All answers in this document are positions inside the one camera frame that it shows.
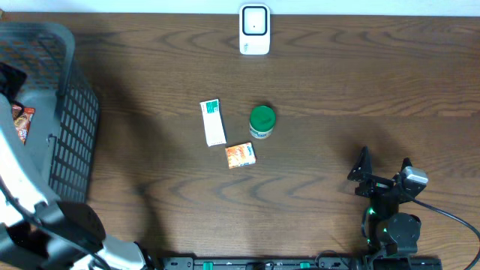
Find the green lid white jar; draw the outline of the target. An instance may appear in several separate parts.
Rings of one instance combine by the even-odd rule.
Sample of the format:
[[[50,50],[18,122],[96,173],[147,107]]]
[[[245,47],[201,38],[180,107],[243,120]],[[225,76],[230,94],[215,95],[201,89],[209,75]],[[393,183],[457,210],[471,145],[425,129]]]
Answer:
[[[269,106],[256,106],[252,109],[249,119],[250,134],[256,139],[269,137],[276,124],[275,111]]]

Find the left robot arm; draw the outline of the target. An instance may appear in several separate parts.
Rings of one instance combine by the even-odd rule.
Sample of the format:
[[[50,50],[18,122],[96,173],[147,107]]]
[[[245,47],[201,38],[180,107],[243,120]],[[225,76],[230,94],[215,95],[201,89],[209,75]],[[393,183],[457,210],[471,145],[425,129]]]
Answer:
[[[1,62],[1,261],[20,269],[156,269],[86,203],[98,99],[72,64]]]

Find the white green medicine box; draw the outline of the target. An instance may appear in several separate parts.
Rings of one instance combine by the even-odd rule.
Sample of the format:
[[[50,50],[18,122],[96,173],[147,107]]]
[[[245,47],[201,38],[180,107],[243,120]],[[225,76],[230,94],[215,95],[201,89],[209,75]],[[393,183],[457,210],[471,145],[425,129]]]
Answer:
[[[208,147],[226,144],[226,136],[221,118],[220,101],[218,99],[199,103]]]

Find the grey plastic mesh basket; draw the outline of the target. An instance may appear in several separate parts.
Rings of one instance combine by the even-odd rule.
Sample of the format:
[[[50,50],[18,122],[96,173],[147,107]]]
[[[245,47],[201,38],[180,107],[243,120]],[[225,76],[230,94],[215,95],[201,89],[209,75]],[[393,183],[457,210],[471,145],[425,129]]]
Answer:
[[[1,62],[26,75],[16,101],[35,110],[26,141],[12,145],[35,201],[86,201],[100,104],[75,46],[63,25],[1,24]]]

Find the small orange snack box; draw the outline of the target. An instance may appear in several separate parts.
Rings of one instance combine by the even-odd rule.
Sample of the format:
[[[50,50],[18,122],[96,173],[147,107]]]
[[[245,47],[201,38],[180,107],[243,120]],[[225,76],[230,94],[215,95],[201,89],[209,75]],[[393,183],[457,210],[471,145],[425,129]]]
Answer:
[[[252,165],[257,162],[251,142],[230,146],[225,149],[225,152],[230,169]]]

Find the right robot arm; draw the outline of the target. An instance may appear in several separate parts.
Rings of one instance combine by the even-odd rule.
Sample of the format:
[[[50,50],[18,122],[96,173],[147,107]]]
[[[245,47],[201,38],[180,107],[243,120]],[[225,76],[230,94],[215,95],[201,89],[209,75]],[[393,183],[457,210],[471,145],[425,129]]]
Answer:
[[[400,171],[392,178],[374,175],[371,156],[365,146],[347,179],[358,182],[357,196],[370,200],[361,229],[373,252],[384,257],[416,253],[422,223],[415,215],[400,212],[399,205],[413,201],[426,188],[426,172],[415,168],[406,157]]]

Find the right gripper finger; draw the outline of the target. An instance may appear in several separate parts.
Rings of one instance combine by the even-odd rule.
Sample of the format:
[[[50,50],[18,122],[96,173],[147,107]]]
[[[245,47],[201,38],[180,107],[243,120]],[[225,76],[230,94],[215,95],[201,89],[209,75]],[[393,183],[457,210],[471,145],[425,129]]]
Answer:
[[[373,169],[369,149],[367,146],[364,146],[361,149],[358,160],[350,170],[347,179],[354,182],[364,182],[369,179],[372,173]]]
[[[403,159],[400,171],[393,176],[393,180],[411,179],[413,175],[413,165],[408,157]]]

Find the red Top chocolate bar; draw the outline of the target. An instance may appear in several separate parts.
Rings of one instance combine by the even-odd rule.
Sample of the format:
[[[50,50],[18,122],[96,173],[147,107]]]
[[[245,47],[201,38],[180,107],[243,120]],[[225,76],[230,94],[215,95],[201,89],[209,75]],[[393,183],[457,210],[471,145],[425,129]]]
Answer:
[[[26,144],[34,114],[35,108],[19,106],[16,104],[12,106],[14,126],[23,144]]]

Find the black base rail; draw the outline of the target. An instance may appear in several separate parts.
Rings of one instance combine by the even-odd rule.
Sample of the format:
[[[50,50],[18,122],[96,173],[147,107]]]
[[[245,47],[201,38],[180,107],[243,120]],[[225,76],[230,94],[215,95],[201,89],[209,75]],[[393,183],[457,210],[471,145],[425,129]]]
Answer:
[[[314,258],[192,258],[186,256],[159,259],[161,270],[442,270],[439,259],[377,258],[372,263],[367,257],[340,258],[335,255]]]

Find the white barcode scanner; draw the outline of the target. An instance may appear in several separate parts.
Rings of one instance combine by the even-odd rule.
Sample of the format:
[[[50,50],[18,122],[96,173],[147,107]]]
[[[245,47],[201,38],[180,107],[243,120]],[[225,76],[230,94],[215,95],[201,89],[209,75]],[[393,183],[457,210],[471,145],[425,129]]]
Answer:
[[[271,11],[265,4],[244,4],[239,9],[239,51],[242,55],[263,56],[271,44]]]

